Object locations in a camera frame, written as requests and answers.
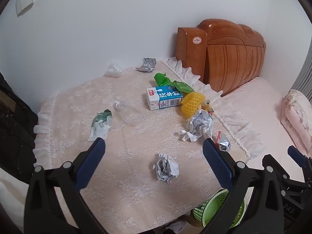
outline clear plastic bottle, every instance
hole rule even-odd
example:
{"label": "clear plastic bottle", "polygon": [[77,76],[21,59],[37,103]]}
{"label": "clear plastic bottle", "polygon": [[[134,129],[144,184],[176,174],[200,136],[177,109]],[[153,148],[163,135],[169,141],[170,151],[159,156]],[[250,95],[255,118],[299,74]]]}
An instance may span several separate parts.
{"label": "clear plastic bottle", "polygon": [[119,111],[122,119],[132,126],[136,126],[141,122],[142,114],[134,107],[126,104],[123,100],[117,99],[113,107]]}

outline milk carton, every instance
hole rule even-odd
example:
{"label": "milk carton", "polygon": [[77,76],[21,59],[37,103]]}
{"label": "milk carton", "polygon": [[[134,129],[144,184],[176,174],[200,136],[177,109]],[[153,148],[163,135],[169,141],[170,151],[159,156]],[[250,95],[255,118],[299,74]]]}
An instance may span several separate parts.
{"label": "milk carton", "polygon": [[167,85],[146,89],[150,110],[179,105],[183,95],[177,88]]}

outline wooden headboard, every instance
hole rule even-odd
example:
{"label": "wooden headboard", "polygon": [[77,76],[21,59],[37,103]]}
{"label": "wooden headboard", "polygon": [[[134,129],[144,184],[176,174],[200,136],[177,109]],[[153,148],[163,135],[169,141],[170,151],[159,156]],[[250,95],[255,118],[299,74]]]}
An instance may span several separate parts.
{"label": "wooden headboard", "polygon": [[224,19],[178,28],[176,58],[222,96],[259,76],[266,44],[260,33]]}

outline light switch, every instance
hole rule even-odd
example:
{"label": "light switch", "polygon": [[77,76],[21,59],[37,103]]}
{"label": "light switch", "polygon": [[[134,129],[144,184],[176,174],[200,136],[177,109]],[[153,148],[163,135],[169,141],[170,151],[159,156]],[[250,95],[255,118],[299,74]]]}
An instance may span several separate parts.
{"label": "light switch", "polygon": [[28,7],[33,3],[33,0],[16,0],[16,12],[17,14],[20,14],[23,9]]}

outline green wastebasket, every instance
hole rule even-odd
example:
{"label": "green wastebasket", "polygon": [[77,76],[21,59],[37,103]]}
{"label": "green wastebasket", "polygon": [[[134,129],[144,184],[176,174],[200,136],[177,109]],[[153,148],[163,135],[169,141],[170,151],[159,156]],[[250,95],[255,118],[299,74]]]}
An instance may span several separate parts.
{"label": "green wastebasket", "polygon": [[[199,222],[201,222],[202,226],[205,227],[213,218],[215,213],[219,210],[228,193],[229,191],[227,189],[220,190],[219,192],[217,192],[209,201],[192,210],[193,217],[197,219]],[[236,226],[241,222],[245,214],[245,211],[246,211],[246,201],[244,199],[230,228]]]}

